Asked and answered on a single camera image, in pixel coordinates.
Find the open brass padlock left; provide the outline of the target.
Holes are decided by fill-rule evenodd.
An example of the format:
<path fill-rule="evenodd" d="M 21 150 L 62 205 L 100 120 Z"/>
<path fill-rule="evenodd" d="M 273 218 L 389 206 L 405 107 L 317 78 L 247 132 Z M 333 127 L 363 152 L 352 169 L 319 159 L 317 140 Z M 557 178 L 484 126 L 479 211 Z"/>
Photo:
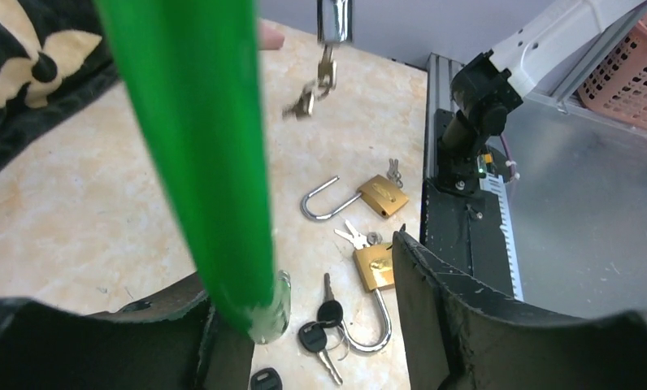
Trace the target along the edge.
<path fill-rule="evenodd" d="M 339 326 L 339 332 L 344 336 L 347 345 L 356 353 L 374 354 L 388 345 L 393 334 L 392 320 L 382 294 L 383 290 L 395 287 L 392 245 L 382 243 L 355 249 L 353 260 L 364 289 L 376 301 L 380 315 L 380 338 L 374 344 L 357 342 L 351 336 L 345 322 Z"/>

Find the open brass padlock right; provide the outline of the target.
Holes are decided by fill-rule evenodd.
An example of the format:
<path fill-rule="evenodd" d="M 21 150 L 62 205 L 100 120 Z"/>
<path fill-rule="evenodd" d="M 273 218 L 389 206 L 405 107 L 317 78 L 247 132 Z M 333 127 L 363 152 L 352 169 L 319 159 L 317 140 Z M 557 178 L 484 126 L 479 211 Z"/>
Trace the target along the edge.
<path fill-rule="evenodd" d="M 396 214 L 409 201 L 408 196 L 400 187 L 396 186 L 394 182 L 381 175 L 376 175 L 364 184 L 360 185 L 357 188 L 355 195 L 328 213 L 316 214 L 311 211 L 308 207 L 309 200 L 336 183 L 339 179 L 340 176 L 333 176 L 320 186 L 312 189 L 301 199 L 300 210 L 307 219 L 317 222 L 329 220 L 359 199 L 363 200 L 379 216 L 384 219 L 388 219 L 390 216 Z"/>

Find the keys of right padlock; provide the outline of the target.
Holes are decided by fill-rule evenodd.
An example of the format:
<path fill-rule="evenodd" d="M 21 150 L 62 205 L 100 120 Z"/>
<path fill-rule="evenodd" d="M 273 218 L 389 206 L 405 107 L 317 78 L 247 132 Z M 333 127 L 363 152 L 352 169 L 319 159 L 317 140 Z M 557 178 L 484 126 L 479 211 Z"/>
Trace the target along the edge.
<path fill-rule="evenodd" d="M 386 177 L 399 189 L 403 188 L 402 174 L 399 171 L 399 160 L 397 158 L 389 159 L 389 169 Z"/>

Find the single black headed key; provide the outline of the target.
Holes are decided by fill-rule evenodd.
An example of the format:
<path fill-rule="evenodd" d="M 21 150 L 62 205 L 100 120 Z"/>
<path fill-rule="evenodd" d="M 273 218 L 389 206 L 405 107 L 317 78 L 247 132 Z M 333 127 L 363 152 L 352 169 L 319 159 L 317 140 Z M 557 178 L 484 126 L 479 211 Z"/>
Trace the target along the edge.
<path fill-rule="evenodd" d="M 273 367 L 263 368 L 250 377 L 250 390 L 282 390 L 280 374 Z"/>

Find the keys of padlock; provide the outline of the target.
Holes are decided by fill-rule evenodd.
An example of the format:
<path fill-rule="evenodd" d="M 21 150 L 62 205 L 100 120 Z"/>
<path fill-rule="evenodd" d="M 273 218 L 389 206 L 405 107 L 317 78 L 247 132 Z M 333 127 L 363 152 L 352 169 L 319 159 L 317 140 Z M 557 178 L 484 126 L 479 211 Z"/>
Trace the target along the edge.
<path fill-rule="evenodd" d="M 335 229 L 334 233 L 339 237 L 349 241 L 355 249 L 369 248 L 373 245 L 379 245 L 383 243 L 381 234 L 379 234 L 378 232 L 362 234 L 353 226 L 353 224 L 348 219 L 345 220 L 345 230 L 343 231 L 341 229 Z"/>
<path fill-rule="evenodd" d="M 386 177 L 399 189 L 403 188 L 402 174 L 399 171 L 399 160 L 397 158 L 389 159 L 389 169 Z"/>

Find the keys of left padlock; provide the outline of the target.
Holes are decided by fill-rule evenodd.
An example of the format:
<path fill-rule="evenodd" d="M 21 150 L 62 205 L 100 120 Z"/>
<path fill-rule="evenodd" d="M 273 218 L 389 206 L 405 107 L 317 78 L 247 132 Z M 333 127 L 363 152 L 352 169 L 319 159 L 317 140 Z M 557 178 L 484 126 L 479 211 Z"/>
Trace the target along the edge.
<path fill-rule="evenodd" d="M 348 219 L 345 220 L 345 230 L 343 231 L 341 229 L 335 229 L 334 233 L 339 237 L 349 241 L 355 249 L 369 248 L 373 245 L 379 245 L 383 243 L 381 234 L 379 234 L 378 232 L 362 234 L 353 226 L 353 224 Z"/>

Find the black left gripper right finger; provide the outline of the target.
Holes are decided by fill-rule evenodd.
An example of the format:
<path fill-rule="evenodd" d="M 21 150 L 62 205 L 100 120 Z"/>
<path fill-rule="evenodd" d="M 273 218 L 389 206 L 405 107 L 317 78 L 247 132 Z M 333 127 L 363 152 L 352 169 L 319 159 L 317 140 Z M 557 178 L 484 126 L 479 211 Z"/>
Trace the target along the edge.
<path fill-rule="evenodd" d="M 440 260 L 405 232 L 393 267 L 413 389 L 647 389 L 647 310 L 544 310 Z"/>

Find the black floral plush blanket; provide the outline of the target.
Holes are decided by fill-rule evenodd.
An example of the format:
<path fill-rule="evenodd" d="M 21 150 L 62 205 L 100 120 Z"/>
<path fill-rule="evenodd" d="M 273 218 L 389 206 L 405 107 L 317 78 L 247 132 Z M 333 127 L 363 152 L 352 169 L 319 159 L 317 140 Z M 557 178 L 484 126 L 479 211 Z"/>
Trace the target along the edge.
<path fill-rule="evenodd" d="M 0 1 L 0 171 L 119 82 L 92 1 Z"/>

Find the black headed keys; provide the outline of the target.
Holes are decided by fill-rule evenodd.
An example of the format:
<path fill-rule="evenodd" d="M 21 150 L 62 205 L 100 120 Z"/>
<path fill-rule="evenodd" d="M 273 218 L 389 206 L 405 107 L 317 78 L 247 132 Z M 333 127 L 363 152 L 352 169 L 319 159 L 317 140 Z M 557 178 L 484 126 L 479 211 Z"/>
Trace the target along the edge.
<path fill-rule="evenodd" d="M 328 334 L 326 330 L 342 324 L 343 308 L 335 298 L 331 276 L 328 273 L 323 276 L 323 287 L 323 303 L 317 309 L 316 320 L 302 325 L 297 331 L 297 339 L 308 353 L 314 354 L 320 360 L 335 385 L 341 386 L 343 379 L 328 354 Z"/>

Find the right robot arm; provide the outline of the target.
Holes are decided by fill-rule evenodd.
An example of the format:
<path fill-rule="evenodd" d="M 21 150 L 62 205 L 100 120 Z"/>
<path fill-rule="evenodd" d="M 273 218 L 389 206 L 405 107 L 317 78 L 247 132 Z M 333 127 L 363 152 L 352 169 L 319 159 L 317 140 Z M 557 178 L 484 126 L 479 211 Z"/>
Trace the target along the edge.
<path fill-rule="evenodd" d="M 642 1 L 555 1 L 518 32 L 478 54 L 452 79 L 458 110 L 437 143 L 436 179 L 444 186 L 480 177 L 475 160 L 507 115 L 563 60 Z"/>

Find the pink cloth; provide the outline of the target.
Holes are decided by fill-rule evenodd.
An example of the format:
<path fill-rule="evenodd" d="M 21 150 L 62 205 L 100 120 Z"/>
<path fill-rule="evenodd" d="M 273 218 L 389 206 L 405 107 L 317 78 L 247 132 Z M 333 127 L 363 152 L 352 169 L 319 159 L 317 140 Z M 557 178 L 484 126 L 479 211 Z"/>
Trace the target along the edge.
<path fill-rule="evenodd" d="M 258 40 L 260 50 L 279 50 L 284 45 L 285 36 L 283 33 L 265 24 L 258 22 Z"/>

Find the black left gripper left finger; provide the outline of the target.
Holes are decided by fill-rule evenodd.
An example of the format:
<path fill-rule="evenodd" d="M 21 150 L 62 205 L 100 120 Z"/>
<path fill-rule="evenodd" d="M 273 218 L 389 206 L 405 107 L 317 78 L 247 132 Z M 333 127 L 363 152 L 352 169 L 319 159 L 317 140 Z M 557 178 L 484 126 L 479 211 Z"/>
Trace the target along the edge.
<path fill-rule="evenodd" d="M 116 312 L 0 298 L 0 389 L 246 389 L 253 351 L 195 274 Z"/>

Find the green cable lock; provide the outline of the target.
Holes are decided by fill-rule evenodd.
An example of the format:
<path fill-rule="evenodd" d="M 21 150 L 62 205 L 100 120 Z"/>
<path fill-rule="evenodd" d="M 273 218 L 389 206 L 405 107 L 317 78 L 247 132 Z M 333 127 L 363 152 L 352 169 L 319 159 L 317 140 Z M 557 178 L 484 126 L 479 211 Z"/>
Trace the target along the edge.
<path fill-rule="evenodd" d="M 99 1 L 106 40 L 197 272 L 257 344 L 282 336 L 251 1 Z"/>

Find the pink plastic basket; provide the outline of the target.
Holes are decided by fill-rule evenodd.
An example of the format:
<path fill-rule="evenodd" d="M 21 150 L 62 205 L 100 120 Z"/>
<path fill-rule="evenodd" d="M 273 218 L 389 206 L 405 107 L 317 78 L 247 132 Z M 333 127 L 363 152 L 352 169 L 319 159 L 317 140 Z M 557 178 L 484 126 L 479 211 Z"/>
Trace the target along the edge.
<path fill-rule="evenodd" d="M 647 129 L 647 13 L 577 93 L 591 111 Z"/>

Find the silver cable lock keys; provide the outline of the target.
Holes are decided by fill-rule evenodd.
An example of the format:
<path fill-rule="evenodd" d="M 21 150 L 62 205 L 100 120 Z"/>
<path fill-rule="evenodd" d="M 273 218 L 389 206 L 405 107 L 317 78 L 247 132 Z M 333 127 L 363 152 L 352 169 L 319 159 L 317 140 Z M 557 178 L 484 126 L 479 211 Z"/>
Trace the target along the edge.
<path fill-rule="evenodd" d="M 316 102 L 324 100 L 337 86 L 337 63 L 332 58 L 334 46 L 323 47 L 318 64 L 317 78 L 302 87 L 297 101 L 282 110 L 282 118 L 297 120 L 310 118 Z"/>

